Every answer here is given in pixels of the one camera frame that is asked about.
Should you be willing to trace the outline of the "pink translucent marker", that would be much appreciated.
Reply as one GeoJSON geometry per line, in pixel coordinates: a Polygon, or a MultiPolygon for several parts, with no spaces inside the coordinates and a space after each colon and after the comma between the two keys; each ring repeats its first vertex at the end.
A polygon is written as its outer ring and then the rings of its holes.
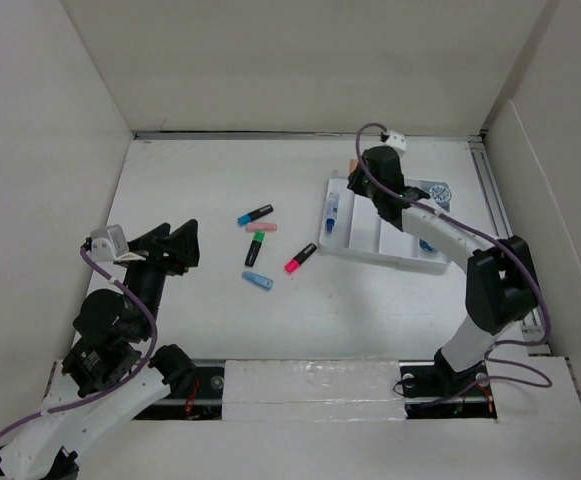
{"type": "Polygon", "coordinates": [[[249,222],[245,225],[245,231],[250,233],[257,232],[276,232],[278,230],[278,225],[268,222],[249,222]]]}

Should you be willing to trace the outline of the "light blue translucent marker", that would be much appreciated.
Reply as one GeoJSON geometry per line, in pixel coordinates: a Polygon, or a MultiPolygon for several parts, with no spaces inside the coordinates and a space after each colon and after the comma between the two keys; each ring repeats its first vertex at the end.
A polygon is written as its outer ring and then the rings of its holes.
{"type": "Polygon", "coordinates": [[[274,286],[274,281],[272,279],[252,271],[243,271],[242,278],[247,282],[257,286],[258,288],[266,291],[270,291],[274,286]]]}

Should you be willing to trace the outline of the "green cap black highlighter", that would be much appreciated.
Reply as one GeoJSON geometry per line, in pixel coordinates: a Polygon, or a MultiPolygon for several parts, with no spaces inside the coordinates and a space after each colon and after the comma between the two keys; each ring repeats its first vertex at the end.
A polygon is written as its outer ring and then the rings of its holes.
{"type": "Polygon", "coordinates": [[[244,265],[246,267],[253,267],[256,259],[259,255],[261,246],[263,244],[265,238],[265,233],[262,231],[257,231],[254,233],[252,241],[250,243],[245,261],[244,261],[244,265]]]}

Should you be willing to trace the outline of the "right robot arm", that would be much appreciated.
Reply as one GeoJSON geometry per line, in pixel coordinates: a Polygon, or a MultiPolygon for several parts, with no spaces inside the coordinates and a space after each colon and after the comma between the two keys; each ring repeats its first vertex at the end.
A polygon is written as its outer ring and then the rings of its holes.
{"type": "Polygon", "coordinates": [[[528,244],[450,217],[429,193],[406,184],[400,155],[387,144],[357,150],[347,187],[369,199],[383,221],[432,244],[463,271],[466,317],[414,385],[425,390],[423,408],[464,395],[479,384],[477,370],[490,352],[504,344],[502,334],[545,306],[528,244]]]}

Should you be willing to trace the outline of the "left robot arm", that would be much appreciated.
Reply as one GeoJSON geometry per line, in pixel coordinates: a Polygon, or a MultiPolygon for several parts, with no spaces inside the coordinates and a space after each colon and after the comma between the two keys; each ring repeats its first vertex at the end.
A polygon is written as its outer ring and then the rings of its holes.
{"type": "Polygon", "coordinates": [[[182,396],[196,366],[176,344],[159,346],[156,317],[165,280],[199,264],[198,222],[163,223],[128,241],[118,225],[80,248],[109,287],[87,295],[79,335],[39,410],[0,431],[0,477],[75,479],[89,450],[154,402],[182,396]]]}

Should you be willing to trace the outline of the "blue round jar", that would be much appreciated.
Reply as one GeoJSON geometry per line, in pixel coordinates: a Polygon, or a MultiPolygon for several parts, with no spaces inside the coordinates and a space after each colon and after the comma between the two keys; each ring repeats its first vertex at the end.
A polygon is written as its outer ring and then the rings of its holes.
{"type": "Polygon", "coordinates": [[[446,210],[450,208],[452,192],[446,184],[434,184],[429,187],[428,193],[431,199],[434,200],[439,207],[446,210]]]}
{"type": "Polygon", "coordinates": [[[423,239],[419,240],[419,246],[424,252],[426,252],[428,254],[436,254],[439,252],[439,250],[437,248],[433,247],[432,245],[430,245],[428,242],[426,242],[423,239]]]}

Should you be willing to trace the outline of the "clear glue bottle blue cap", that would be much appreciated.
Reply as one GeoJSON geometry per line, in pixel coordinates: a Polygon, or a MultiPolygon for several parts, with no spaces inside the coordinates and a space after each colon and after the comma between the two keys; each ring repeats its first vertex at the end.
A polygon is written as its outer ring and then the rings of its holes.
{"type": "Polygon", "coordinates": [[[338,192],[331,191],[326,199],[325,203],[325,233],[331,234],[334,230],[338,216],[338,208],[340,202],[340,194],[338,192]]]}

